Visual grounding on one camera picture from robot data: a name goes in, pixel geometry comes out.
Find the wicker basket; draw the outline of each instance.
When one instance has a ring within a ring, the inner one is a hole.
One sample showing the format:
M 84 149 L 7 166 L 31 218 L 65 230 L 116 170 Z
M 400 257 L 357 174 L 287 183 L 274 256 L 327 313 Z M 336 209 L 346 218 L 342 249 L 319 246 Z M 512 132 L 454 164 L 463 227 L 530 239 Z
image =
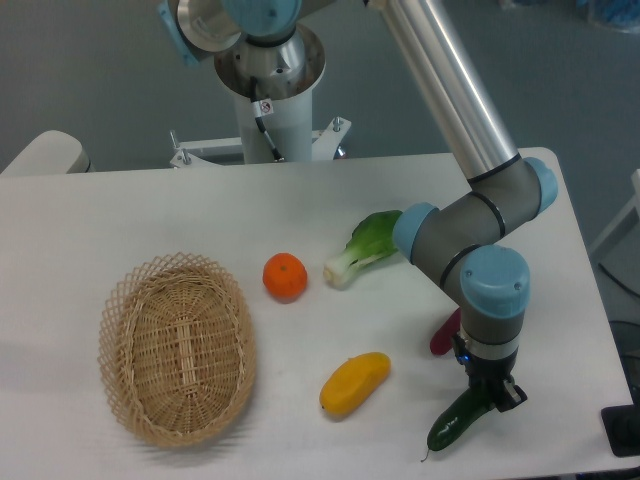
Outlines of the wicker basket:
M 238 284 L 218 263 L 181 253 L 134 269 L 106 303 L 98 361 L 113 414 L 137 437 L 186 446 L 219 433 L 255 379 Z

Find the red pepper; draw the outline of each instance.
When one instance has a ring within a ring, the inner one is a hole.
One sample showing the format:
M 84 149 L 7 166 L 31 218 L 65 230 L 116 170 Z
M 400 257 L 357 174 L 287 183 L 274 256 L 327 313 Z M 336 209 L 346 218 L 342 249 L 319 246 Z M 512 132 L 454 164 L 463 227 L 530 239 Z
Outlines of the red pepper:
M 458 308 L 431 338 L 431 343 L 429 344 L 431 353 L 441 356 L 453 348 L 451 337 L 460 330 L 460 320 L 461 314 Z

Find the metal arm tube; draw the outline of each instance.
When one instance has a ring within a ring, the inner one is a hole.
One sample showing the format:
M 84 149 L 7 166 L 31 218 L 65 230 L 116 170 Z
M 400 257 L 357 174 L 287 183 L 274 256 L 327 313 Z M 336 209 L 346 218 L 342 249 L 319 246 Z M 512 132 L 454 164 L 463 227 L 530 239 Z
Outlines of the metal arm tube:
M 440 0 L 372 0 L 467 179 L 518 156 Z

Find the cable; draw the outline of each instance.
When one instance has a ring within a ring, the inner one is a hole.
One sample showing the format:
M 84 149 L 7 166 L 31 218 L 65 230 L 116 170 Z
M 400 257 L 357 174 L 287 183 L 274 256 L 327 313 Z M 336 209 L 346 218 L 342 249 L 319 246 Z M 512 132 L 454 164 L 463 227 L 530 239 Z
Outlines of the cable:
M 609 320 L 609 323 L 618 323 L 621 325 L 629 325 L 630 327 L 640 328 L 640 323 L 631 322 L 629 320 Z
M 604 273 L 607 277 L 609 277 L 609 279 L 613 283 L 618 285 L 622 290 L 624 290 L 626 293 L 628 293 L 632 297 L 640 299 L 640 293 L 636 292 L 635 290 L 632 290 L 631 288 L 627 287 L 624 283 L 622 283 L 620 280 L 618 280 L 609 270 L 607 270 L 607 268 L 602 263 L 598 263 L 598 267 L 600 268 L 600 270 L 602 270 L 602 273 Z
M 251 77 L 251 103 L 259 102 L 258 100 L 258 79 L 256 77 Z M 269 148 L 271 149 L 271 153 L 273 154 L 273 159 L 276 162 L 284 162 L 284 157 L 276 148 L 275 143 L 273 143 L 273 139 L 269 132 L 267 132 L 267 127 L 264 126 L 264 122 L 262 121 L 262 117 L 259 114 L 256 114 L 256 125 L 258 126 L 258 130 L 264 136 L 267 144 L 269 144 Z

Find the yellow mango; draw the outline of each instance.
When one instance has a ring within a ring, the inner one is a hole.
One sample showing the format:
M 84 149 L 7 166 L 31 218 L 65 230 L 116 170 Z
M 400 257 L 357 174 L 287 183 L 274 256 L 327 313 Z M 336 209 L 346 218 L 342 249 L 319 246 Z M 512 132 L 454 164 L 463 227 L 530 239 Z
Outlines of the yellow mango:
M 320 405 L 331 415 L 349 415 L 384 382 L 390 371 L 391 360 L 384 353 L 364 353 L 350 358 L 322 387 Z

